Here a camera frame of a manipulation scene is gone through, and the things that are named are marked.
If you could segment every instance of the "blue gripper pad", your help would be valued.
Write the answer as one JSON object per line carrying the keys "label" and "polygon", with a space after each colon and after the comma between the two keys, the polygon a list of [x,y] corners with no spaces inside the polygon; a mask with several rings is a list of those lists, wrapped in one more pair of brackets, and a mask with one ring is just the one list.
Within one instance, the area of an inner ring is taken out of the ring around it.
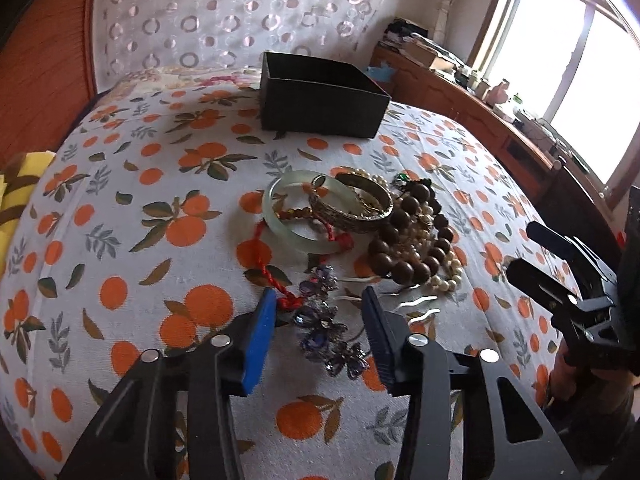
{"label": "blue gripper pad", "polygon": [[276,291],[265,288],[254,311],[250,333],[246,336],[248,344],[244,352],[244,378],[242,378],[242,387],[246,395],[250,395],[260,381],[275,323]]}

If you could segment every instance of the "wooden cabinet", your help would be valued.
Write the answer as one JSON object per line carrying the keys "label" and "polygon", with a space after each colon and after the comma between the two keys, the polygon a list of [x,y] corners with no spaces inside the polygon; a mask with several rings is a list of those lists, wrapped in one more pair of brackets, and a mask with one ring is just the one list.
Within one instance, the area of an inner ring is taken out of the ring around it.
{"label": "wooden cabinet", "polygon": [[464,126],[500,161],[529,199],[548,189],[556,171],[551,162],[513,125],[501,120],[466,89],[382,47],[376,47],[371,65],[382,62],[396,69],[394,101],[451,118]]}

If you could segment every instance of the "bed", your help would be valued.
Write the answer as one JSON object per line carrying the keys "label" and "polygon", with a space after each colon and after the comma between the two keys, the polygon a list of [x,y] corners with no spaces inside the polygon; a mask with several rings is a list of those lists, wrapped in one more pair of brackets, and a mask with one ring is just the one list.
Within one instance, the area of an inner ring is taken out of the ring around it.
{"label": "bed", "polygon": [[[559,335],[546,311],[506,283],[504,269],[523,257],[578,290],[567,263],[527,238],[527,223],[540,218],[500,164],[455,122],[396,103],[371,140],[264,132],[259,79],[257,70],[184,68],[128,76],[69,135],[36,186],[0,282],[0,412],[43,478],[54,479],[141,351],[197,344],[255,307],[264,284],[256,251],[296,292],[313,257],[268,231],[252,241],[263,190],[291,170],[431,178],[465,272],[458,290],[418,307],[441,310],[420,329],[454,351],[497,349],[544,399]],[[279,199],[297,206],[293,193]],[[340,276],[371,275],[368,240],[357,235],[354,249],[330,258]],[[348,285],[347,293],[361,290]],[[418,310],[401,312],[409,319]],[[357,302],[341,302],[337,319],[357,333]],[[451,400],[450,475],[458,478],[462,409],[455,392]],[[407,405],[383,391],[373,366],[356,381],[328,377],[303,357],[296,329],[281,326],[260,385],[233,403],[245,476],[392,478]],[[182,450],[181,417],[177,429]],[[186,461],[177,468],[187,478]]]}

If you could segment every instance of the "bracelet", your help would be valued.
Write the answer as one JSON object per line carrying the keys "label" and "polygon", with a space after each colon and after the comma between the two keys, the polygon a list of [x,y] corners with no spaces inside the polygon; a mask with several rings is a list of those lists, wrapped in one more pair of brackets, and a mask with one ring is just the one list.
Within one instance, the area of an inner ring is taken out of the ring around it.
{"label": "bracelet", "polygon": [[380,209],[370,206],[358,197],[362,207],[367,211],[367,216],[338,210],[320,198],[317,189],[326,182],[327,176],[318,175],[311,181],[311,193],[309,194],[309,205],[318,218],[343,231],[353,233],[374,232],[386,223],[386,219],[391,215],[394,206],[388,190],[370,178],[359,174],[338,173],[335,179],[347,186],[366,191],[378,201]]}
{"label": "bracelet", "polygon": [[[293,248],[310,254],[334,254],[344,250],[344,244],[339,240],[325,241],[312,240],[293,232],[289,227],[284,225],[278,215],[273,210],[273,196],[283,187],[292,186],[293,184],[308,184],[318,176],[325,176],[317,171],[297,170],[289,171],[281,177],[276,178],[265,190],[262,196],[262,214],[265,222],[273,231],[273,233],[282,238],[284,243]],[[324,186],[334,193],[342,202],[345,209],[355,212],[362,211],[362,204],[358,200],[358,195],[353,189],[345,186],[340,181],[325,176]]]}

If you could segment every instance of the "open box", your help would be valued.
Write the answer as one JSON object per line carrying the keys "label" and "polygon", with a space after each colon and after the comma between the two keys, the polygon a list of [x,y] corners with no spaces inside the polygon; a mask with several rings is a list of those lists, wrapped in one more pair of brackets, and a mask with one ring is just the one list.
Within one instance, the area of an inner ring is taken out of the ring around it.
{"label": "open box", "polygon": [[391,97],[352,64],[265,52],[260,79],[263,130],[372,139]]}

